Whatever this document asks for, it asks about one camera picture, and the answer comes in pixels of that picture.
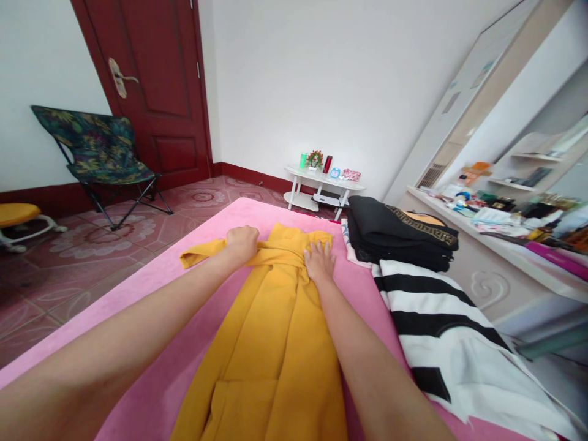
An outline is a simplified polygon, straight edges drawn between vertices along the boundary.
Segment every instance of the white cloth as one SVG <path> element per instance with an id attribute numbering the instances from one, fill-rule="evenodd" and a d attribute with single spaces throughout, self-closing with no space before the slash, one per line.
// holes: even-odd
<path id="1" fill-rule="evenodd" d="M 381 260 L 372 275 L 391 311 L 416 384 L 466 422 L 489 421 L 534 440 L 588 436 L 582 422 L 529 372 L 449 277 Z"/>
<path id="2" fill-rule="evenodd" d="M 372 263 L 357 260 L 355 250 L 351 246 L 351 241 L 349 240 L 349 226 L 347 224 L 347 219 L 341 219 L 341 230 L 343 232 L 343 242 L 345 242 L 345 246 L 347 247 L 347 260 L 356 265 L 363 266 L 364 268 L 372 268 Z"/>

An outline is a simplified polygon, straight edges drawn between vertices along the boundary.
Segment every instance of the yellow stool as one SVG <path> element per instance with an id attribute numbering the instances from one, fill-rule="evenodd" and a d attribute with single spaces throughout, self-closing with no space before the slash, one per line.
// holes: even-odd
<path id="1" fill-rule="evenodd" d="M 33 219 L 43 219 L 45 222 L 47 222 L 47 227 L 39 232 L 18 239 L 9 239 L 2 234 L 2 228 L 21 225 Z M 8 251 L 16 253 L 25 252 L 26 246 L 15 246 L 13 244 L 33 238 L 35 236 L 39 236 L 49 230 L 64 233 L 67 231 L 67 227 L 60 227 L 52 218 L 41 214 L 40 208 L 36 205 L 26 203 L 0 204 L 0 243 L 5 245 L 5 247 L 8 248 Z"/>

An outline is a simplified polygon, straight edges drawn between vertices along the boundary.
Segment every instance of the pink bed cover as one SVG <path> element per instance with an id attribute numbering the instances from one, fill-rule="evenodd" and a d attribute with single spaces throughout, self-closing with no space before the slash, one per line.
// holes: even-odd
<path id="1" fill-rule="evenodd" d="M 278 222 L 287 227 L 300 228 L 305 232 L 323 230 L 334 236 L 333 251 L 337 255 L 335 279 L 338 286 L 355 310 L 408 370 L 390 313 L 380 297 L 370 271 L 347 261 L 345 257 L 347 252 L 341 235 L 341 226 L 241 198 L 6 366 L 0 371 L 0 388 L 94 325 L 180 276 L 184 270 L 178 257 L 191 246 L 223 238 L 227 230 L 245 224 L 257 227 L 260 231 L 260 240 L 267 240 L 271 229 Z M 250 268 L 237 271 L 202 307 L 190 324 L 177 335 L 123 396 L 100 430 L 97 440 L 169 439 L 184 394 L 250 271 Z M 149 323 L 145 323 L 145 332 L 149 332 Z M 363 432 L 347 388 L 345 403 L 349 439 L 363 440 Z M 470 424 L 463 424 L 437 404 L 434 406 L 459 440 L 528 439 L 474 418 Z"/>

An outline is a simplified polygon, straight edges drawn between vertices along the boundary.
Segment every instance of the dark red door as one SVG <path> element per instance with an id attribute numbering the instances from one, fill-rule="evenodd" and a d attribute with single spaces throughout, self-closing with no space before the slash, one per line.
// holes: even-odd
<path id="1" fill-rule="evenodd" d="M 72 3 L 94 63 L 100 67 L 100 80 L 111 108 L 118 113 L 112 103 L 115 97 L 120 113 L 131 120 L 135 129 L 140 160 L 154 172 L 163 174 L 160 187 L 171 188 L 209 178 L 208 128 L 197 50 L 200 36 L 191 1 L 73 0 Z M 94 41 L 92 36 L 89 38 L 89 32 L 94 34 Z M 116 62 L 122 75 L 138 81 L 131 78 L 119 81 L 126 93 L 116 89 L 110 59 Z"/>

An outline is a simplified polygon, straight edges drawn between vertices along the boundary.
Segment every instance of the hand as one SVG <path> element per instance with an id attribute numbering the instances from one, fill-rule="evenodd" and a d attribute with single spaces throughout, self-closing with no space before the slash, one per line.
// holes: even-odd
<path id="1" fill-rule="evenodd" d="M 335 255 L 331 255 L 331 246 L 311 243 L 311 250 L 304 250 L 304 262 L 308 276 L 316 284 L 333 280 L 333 268 L 335 267 Z"/>
<path id="2" fill-rule="evenodd" d="M 225 249 L 230 253 L 232 260 L 234 259 L 241 266 L 257 254 L 258 237 L 257 228 L 248 225 L 233 228 L 227 233 Z"/>

